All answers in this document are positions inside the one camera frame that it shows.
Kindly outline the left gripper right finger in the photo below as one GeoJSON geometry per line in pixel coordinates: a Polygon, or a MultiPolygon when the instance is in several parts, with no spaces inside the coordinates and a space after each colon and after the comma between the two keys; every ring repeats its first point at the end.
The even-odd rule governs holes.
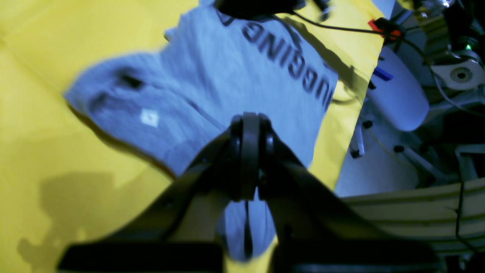
{"type": "Polygon", "coordinates": [[[312,175],[259,114],[259,198],[277,233],[270,273],[434,273],[422,242],[391,235],[352,211],[312,175]]]}

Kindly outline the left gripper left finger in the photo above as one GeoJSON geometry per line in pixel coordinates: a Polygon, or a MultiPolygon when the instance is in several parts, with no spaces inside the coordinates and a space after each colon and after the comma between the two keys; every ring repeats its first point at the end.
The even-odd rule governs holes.
{"type": "Polygon", "coordinates": [[[59,273],[223,273],[214,242],[230,201],[252,199],[252,114],[204,147],[147,209],[97,242],[69,247],[59,273]]]}

